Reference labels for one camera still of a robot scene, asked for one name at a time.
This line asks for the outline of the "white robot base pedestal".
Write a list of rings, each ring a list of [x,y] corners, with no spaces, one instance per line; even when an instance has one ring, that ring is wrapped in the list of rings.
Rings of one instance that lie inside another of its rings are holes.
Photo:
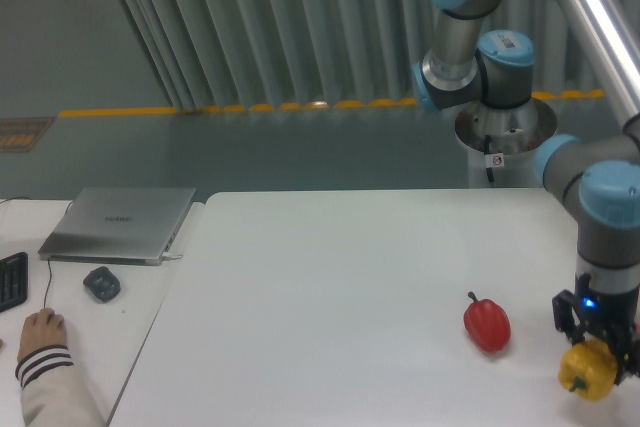
[[[555,112],[546,103],[531,98],[516,108],[494,109],[473,102],[457,115],[454,127],[466,151],[470,188],[540,185],[533,158],[557,131]]]

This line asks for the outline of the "white striped sleeve forearm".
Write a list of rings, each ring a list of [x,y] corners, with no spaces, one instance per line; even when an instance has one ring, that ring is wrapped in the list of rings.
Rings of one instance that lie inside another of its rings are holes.
[[[26,426],[106,425],[67,346],[36,349],[18,362],[15,376]]]

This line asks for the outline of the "person's right hand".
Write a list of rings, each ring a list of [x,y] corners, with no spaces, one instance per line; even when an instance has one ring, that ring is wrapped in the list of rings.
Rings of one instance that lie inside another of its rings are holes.
[[[18,362],[41,349],[67,345],[67,330],[57,330],[52,322],[55,314],[59,313],[51,308],[43,308],[25,319],[17,354]]]

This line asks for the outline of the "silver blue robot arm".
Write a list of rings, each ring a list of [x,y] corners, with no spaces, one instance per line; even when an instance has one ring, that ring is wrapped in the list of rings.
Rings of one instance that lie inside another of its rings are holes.
[[[601,82],[622,132],[584,143],[543,134],[532,97],[534,54],[519,33],[483,32],[502,0],[431,0],[434,44],[414,64],[417,102],[477,112],[461,139],[485,156],[528,151],[542,186],[578,226],[575,287],[552,301],[555,327],[576,345],[599,339],[617,381],[639,372],[639,40],[618,0],[554,0]]]

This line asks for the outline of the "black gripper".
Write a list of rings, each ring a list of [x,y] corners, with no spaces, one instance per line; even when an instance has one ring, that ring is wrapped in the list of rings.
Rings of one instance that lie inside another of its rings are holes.
[[[563,290],[552,298],[555,329],[572,346],[585,341],[588,332],[605,340],[617,362],[615,383],[639,376],[639,325],[635,323],[639,287],[623,293],[603,293],[592,288],[592,276],[580,274],[574,293]]]

